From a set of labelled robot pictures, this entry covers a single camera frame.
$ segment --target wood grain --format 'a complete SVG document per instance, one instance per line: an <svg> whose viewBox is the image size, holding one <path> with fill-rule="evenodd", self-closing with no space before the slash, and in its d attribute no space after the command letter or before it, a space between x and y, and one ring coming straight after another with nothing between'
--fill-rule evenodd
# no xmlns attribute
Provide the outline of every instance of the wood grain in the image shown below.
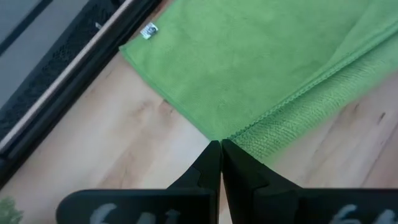
<svg viewBox="0 0 398 224"><path fill-rule="evenodd" d="M294 142L273 167L306 187L397 187L398 75ZM55 223L68 194L164 188L209 143L117 54L0 191L23 223ZM231 223L221 191L220 223Z"/></svg>

